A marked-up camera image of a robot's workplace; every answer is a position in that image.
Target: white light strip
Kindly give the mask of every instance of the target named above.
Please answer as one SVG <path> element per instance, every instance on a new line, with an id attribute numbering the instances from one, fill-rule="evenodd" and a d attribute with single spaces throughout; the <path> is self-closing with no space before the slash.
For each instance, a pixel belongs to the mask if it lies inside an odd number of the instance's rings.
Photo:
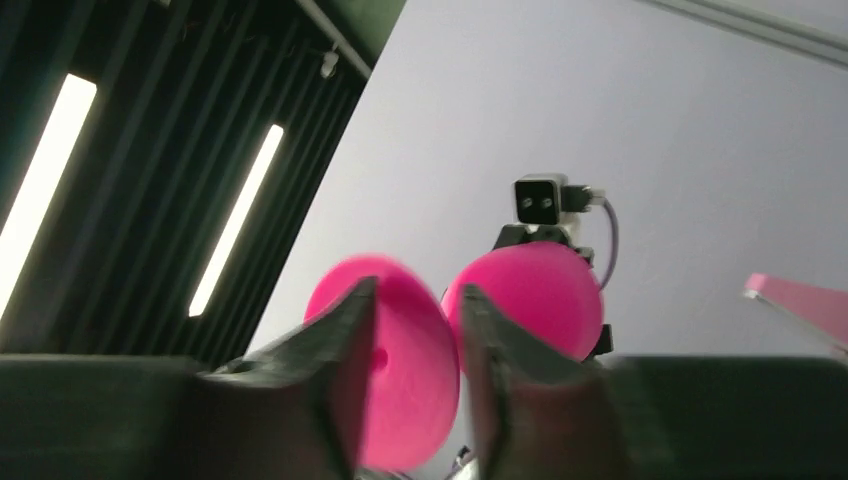
<path id="1" fill-rule="evenodd" d="M 241 231 L 244 220 L 250 212 L 250 206 L 253 204 L 256 193 L 259 192 L 259 187 L 262 185 L 262 179 L 265 178 L 265 173 L 268 167 L 271 166 L 271 161 L 274 159 L 274 154 L 280 146 L 283 139 L 283 128 L 278 125 L 273 125 L 262 143 L 262 148 L 259 149 L 259 154 L 253 162 L 253 167 L 247 175 L 247 180 L 244 182 L 244 187 L 241 189 L 236 206 L 233 207 L 230 218 L 227 220 L 227 225 L 224 227 L 224 232 L 221 233 L 221 238 L 218 239 L 218 245 L 212 253 L 212 258 L 209 259 L 209 264 L 206 266 L 206 271 L 203 272 L 203 278 L 200 279 L 200 285 L 197 291 L 194 292 L 194 298 L 191 300 L 191 305 L 188 307 L 188 315 L 197 317 L 203 314 L 206 310 L 206 305 L 209 303 L 209 298 L 212 297 L 212 292 L 215 290 L 215 285 L 218 283 L 218 278 L 224 270 L 224 265 L 227 263 L 227 257 L 233 250 L 239 232 Z"/>
<path id="2" fill-rule="evenodd" d="M 0 318 L 94 101 L 97 85 L 65 77 L 24 181 L 0 232 Z"/>

